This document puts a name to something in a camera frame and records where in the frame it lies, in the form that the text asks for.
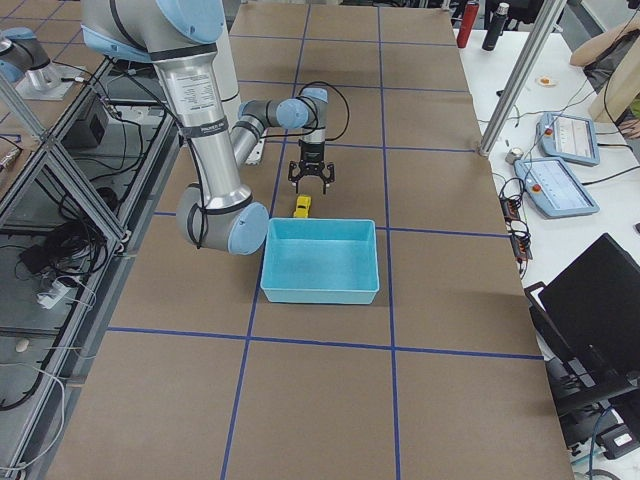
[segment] person's arm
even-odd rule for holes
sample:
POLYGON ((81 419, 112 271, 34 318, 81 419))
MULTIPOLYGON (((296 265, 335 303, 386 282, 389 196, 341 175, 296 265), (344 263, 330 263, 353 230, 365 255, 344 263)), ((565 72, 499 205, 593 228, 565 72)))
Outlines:
POLYGON ((619 37, 634 30, 640 30, 640 19, 633 19, 631 22, 622 23, 616 28, 604 32, 591 40, 587 40, 573 52, 569 63, 577 67, 584 67, 593 63, 602 52, 609 48, 619 37))

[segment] blue tray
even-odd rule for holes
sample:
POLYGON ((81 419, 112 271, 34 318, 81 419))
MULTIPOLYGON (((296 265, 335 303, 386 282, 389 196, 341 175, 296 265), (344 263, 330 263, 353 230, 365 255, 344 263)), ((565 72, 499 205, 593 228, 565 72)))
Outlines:
POLYGON ((270 302, 373 302, 380 289, 375 224, 271 219, 260 286, 270 302))

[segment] computer monitor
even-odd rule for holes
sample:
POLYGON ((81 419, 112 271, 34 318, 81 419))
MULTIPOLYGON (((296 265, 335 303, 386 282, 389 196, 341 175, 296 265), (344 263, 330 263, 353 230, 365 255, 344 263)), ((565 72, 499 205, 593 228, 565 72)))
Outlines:
MULTIPOLYGON (((640 370, 640 266, 609 234, 587 248, 539 298, 596 384, 640 370)), ((609 401, 640 436, 640 392, 609 401)))

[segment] white table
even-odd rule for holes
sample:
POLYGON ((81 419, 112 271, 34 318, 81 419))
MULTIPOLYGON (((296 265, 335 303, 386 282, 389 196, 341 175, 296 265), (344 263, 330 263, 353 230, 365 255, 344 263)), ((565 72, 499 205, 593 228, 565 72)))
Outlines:
MULTIPOLYGON (((460 50, 482 131, 487 126, 482 120, 491 118, 498 102, 496 91, 504 89, 528 33, 505 32, 493 52, 482 50, 484 35, 484 31, 473 31, 467 47, 460 50)), ((582 69, 569 65, 570 56, 571 50, 562 36, 552 34, 516 102, 521 114, 541 110, 559 111, 568 103, 575 103, 590 94, 584 102, 565 110, 568 114, 589 116, 588 108, 595 93, 588 82, 585 84, 582 69), (542 75, 551 77, 557 84, 553 87, 539 85, 536 79, 542 75)), ((516 116, 515 109, 511 116, 516 116)), ((506 178, 514 176, 513 168, 504 160, 505 156, 512 147, 529 151, 535 142, 535 126, 539 118, 539 114, 526 115, 520 119, 517 128, 516 120, 507 122, 489 156, 495 173, 506 178)), ((611 124, 596 124, 596 128, 598 132, 615 131, 611 124)), ((598 142, 625 143, 617 133, 598 135, 598 142)), ((537 147, 532 153, 533 158, 543 156, 537 147)), ((578 179, 583 182, 597 180, 638 165, 635 156, 626 148, 601 147, 600 156, 601 163, 596 167, 571 164, 578 179)), ((501 184, 502 181, 497 178, 498 190, 501 184)), ((604 232, 609 232, 640 263, 640 234, 634 229, 634 225, 640 222, 640 170, 587 188, 600 206, 600 212, 584 217, 547 219, 525 196, 533 260, 529 262, 523 286, 538 281, 549 283, 604 232)), ((596 456, 594 462, 594 468, 603 468, 623 479, 640 478, 639 465, 639 451, 616 461, 596 456)), ((588 466, 581 464, 574 469, 584 472, 588 466)))

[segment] yellow object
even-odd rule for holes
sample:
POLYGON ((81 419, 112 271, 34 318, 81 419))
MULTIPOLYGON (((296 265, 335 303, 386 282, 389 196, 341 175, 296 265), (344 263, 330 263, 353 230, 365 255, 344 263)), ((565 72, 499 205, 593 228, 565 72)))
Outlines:
POLYGON ((293 218, 309 218, 310 209, 311 197, 309 195, 298 195, 298 200, 296 200, 296 209, 293 212, 293 218))

